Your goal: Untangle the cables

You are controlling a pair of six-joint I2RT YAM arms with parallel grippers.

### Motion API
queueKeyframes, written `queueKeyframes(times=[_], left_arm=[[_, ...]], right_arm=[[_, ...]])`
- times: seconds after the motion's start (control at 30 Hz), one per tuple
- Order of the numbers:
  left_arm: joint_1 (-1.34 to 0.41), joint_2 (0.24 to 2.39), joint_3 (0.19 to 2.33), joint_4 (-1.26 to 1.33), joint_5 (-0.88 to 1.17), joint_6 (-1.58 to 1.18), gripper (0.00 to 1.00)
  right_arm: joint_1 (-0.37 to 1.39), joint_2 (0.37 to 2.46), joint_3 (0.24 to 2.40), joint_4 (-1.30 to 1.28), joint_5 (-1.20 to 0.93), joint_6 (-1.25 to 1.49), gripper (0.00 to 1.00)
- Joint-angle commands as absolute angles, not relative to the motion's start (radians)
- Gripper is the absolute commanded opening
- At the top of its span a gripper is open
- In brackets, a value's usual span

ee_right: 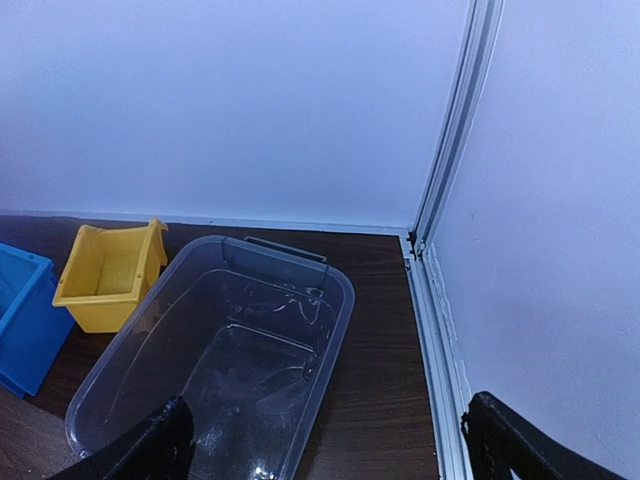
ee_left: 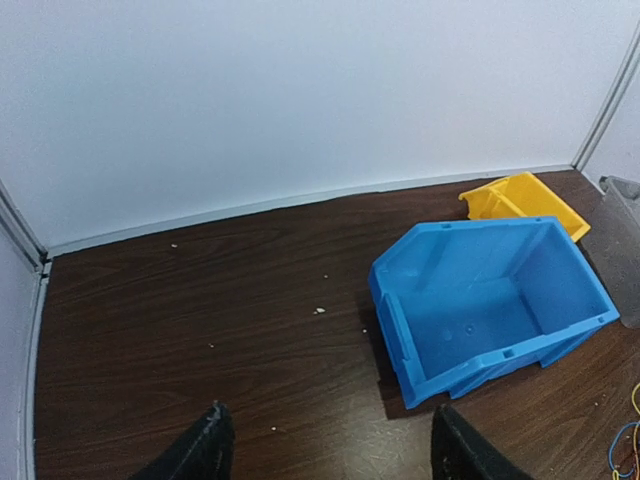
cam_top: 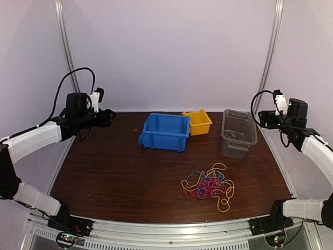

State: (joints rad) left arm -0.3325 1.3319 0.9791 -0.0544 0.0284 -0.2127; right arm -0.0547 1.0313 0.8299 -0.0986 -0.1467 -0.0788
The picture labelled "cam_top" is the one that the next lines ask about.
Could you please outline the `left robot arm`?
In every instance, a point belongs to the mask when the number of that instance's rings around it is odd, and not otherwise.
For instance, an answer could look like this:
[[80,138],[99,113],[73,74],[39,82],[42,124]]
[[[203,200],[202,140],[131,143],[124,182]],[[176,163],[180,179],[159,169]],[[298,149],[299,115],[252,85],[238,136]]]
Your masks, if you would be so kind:
[[68,210],[65,205],[24,183],[16,175],[14,165],[51,144],[80,136],[82,130],[111,126],[116,114],[110,109],[99,108],[102,98],[101,88],[92,94],[70,93],[59,116],[52,116],[42,125],[1,139],[1,198],[17,201],[49,216],[55,216],[55,224],[63,231],[72,230],[75,221],[66,213]]

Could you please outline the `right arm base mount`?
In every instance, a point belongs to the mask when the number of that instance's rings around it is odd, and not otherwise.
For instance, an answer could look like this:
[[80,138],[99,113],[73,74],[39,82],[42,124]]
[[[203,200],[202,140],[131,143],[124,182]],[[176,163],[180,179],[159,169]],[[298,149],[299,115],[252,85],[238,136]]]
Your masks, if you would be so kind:
[[252,235],[266,234],[293,226],[293,220],[283,215],[284,201],[285,200],[275,201],[269,215],[264,217],[251,217],[249,219],[249,227]]

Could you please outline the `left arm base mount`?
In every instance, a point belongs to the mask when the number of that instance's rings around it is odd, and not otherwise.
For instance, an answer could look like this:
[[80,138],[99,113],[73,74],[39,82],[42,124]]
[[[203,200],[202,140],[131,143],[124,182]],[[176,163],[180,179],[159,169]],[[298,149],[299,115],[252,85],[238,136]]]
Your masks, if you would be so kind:
[[60,210],[55,216],[50,216],[47,226],[61,231],[73,233],[78,236],[90,236],[93,222],[70,214],[70,207],[61,204]]

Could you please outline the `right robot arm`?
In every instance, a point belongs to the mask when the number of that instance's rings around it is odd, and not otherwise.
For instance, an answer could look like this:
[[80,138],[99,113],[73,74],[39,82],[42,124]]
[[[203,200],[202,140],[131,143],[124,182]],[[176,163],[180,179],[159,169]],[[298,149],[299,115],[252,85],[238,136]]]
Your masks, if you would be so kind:
[[[308,104],[300,99],[286,101],[283,94],[274,96],[275,110],[259,112],[260,127],[278,130],[299,152],[307,156],[332,183],[332,148],[311,128],[306,127]],[[279,229],[288,218],[314,221],[332,229],[332,195],[327,199],[290,198],[273,203],[267,226]]]

